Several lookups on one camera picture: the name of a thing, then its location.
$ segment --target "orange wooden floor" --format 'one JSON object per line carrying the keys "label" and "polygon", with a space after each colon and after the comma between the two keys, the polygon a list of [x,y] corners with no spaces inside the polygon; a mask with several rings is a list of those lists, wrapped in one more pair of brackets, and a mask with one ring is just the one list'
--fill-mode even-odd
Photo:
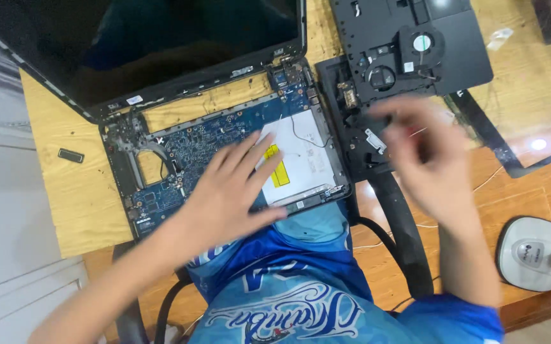
{"label": "orange wooden floor", "polygon": [[[472,180],[475,186],[482,184],[499,167],[499,162],[493,153],[486,148],[470,152],[472,160]],[[366,183],[356,185],[361,214],[370,217],[386,227],[384,213],[379,207],[372,190]],[[476,205],[479,208],[482,224],[492,251],[504,223],[516,215],[532,215],[551,221],[551,164],[532,174],[511,179],[501,171],[494,178],[476,191]],[[434,221],[410,202],[410,207],[420,225],[435,225]],[[426,255],[431,265],[433,276],[438,271],[438,237],[437,228],[420,228]],[[352,228],[354,246],[377,244],[379,239],[363,226]],[[360,248],[354,251],[360,267],[365,272],[375,304],[383,309],[392,309],[399,302],[409,297],[406,282],[398,266],[384,246]],[[98,250],[84,255],[89,278],[96,278],[111,263],[111,248]],[[156,324],[157,314],[163,297],[169,288],[177,281],[175,276],[165,278],[150,288],[140,297],[140,307],[144,324],[148,328]],[[435,281],[436,290],[440,288],[440,280]],[[504,304],[510,304],[535,293],[520,290],[503,284]],[[206,303],[194,286],[183,289],[172,305],[169,320],[171,323],[182,324],[185,327],[203,314]],[[116,330],[112,325],[106,337],[115,339]]]}

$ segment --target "white sticker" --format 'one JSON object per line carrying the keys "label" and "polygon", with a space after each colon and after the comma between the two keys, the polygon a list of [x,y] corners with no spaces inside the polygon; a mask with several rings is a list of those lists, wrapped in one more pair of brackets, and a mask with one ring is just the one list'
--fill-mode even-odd
{"label": "white sticker", "polygon": [[129,103],[129,105],[134,105],[134,104],[137,104],[137,103],[142,102],[142,101],[144,101],[142,99],[142,96],[135,96],[133,98],[127,99],[127,103]]}
{"label": "white sticker", "polygon": [[405,71],[405,73],[413,72],[414,71],[414,63],[413,62],[406,62],[403,65],[403,70]]}

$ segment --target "motherboard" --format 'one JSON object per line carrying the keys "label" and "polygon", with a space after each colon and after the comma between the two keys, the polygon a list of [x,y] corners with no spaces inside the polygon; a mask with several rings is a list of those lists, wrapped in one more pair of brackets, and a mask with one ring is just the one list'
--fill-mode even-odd
{"label": "motherboard", "polygon": [[[104,130],[107,151],[112,152],[113,172],[118,183],[134,184],[135,189],[121,195],[127,217],[135,228],[135,235],[142,239],[154,231],[165,219],[173,215],[190,197],[204,169],[214,154],[222,147],[242,141],[252,132],[283,118],[308,110],[318,103],[307,67],[298,64],[274,72],[272,87],[277,92],[209,114],[194,121],[176,125],[158,132],[148,133],[143,117],[125,114],[125,121],[118,121]],[[155,152],[163,162],[162,177],[157,183],[144,185],[139,177],[135,159],[127,159],[129,170],[136,172],[132,181],[123,175],[120,159],[116,155],[134,157],[141,150]],[[250,211],[267,206],[263,193],[259,194]]]}

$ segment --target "black wire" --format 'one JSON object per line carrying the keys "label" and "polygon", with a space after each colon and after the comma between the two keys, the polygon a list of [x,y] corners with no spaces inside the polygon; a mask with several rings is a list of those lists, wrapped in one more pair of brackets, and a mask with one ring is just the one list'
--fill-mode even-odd
{"label": "black wire", "polygon": [[[441,278],[441,275],[437,275],[437,277],[433,278],[433,282],[437,280],[437,278]],[[393,309],[391,309],[390,311],[391,312],[394,312],[395,310],[397,310],[399,307],[401,307],[405,302],[409,301],[413,299],[413,297],[408,297],[406,298],[405,300],[401,301],[398,305],[394,306]]]}
{"label": "black wire", "polygon": [[303,140],[303,141],[307,141],[307,142],[311,143],[312,145],[317,146],[318,148],[324,148],[324,147],[326,147],[326,145],[328,144],[329,140],[331,139],[331,137],[329,136],[329,138],[326,139],[326,142],[325,142],[325,145],[324,145],[324,146],[316,145],[314,142],[311,142],[310,140],[307,140],[307,139],[305,139],[305,138],[303,138],[303,137],[299,137],[299,136],[297,135],[297,133],[295,132],[295,120],[293,119],[293,116],[290,116],[290,121],[293,122],[293,134],[295,134],[295,136],[296,136],[298,139]]}

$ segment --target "black chair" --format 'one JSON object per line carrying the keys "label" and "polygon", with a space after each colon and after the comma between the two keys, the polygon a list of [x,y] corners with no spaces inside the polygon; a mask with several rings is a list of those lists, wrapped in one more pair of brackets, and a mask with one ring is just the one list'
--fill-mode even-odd
{"label": "black chair", "polygon": [[[431,295],[434,290],[428,261],[416,223],[411,216],[411,211],[401,189],[391,173],[380,173],[372,176],[368,181],[379,200],[379,204],[384,209],[394,240],[377,223],[360,215],[356,192],[346,199],[350,226],[365,225],[384,242],[384,246],[392,254],[407,280],[411,297],[418,299]],[[134,242],[115,246],[112,259],[118,259],[133,246]],[[176,271],[176,275],[179,282],[167,293],[159,310],[154,344],[164,344],[165,325],[167,324],[167,316],[172,302],[183,287],[192,283],[186,268]],[[118,317],[116,324],[121,344],[149,343],[140,314],[140,304],[137,300]]]}

